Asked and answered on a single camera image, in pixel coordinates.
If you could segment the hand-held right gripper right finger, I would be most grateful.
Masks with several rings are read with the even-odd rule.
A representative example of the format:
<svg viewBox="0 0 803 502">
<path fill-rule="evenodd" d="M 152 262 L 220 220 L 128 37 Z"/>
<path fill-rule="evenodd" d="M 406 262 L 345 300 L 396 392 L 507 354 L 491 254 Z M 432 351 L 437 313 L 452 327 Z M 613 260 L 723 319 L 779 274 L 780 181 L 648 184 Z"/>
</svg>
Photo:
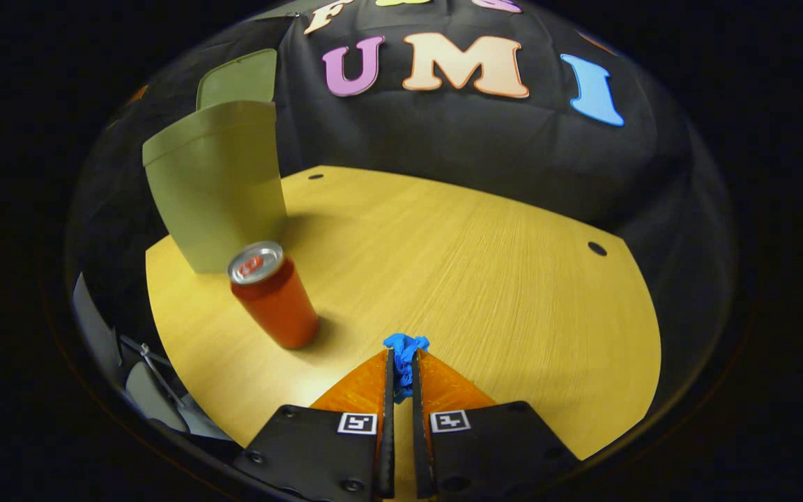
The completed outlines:
<svg viewBox="0 0 803 502">
<path fill-rule="evenodd" d="M 529 501 L 578 464 L 531 404 L 496 402 L 424 350 L 412 359 L 412 425 L 421 499 Z"/>
</svg>

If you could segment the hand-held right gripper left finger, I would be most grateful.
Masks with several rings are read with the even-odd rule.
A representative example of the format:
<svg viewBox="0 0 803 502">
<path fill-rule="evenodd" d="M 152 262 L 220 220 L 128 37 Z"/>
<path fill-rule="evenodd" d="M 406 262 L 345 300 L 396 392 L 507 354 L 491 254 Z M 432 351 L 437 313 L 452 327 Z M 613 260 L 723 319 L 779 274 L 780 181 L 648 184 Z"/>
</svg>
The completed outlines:
<svg viewBox="0 0 803 502">
<path fill-rule="evenodd" d="M 311 406 L 277 407 L 236 470 L 298 501 L 393 498 L 394 377 L 393 350 L 384 349 Z"/>
</svg>

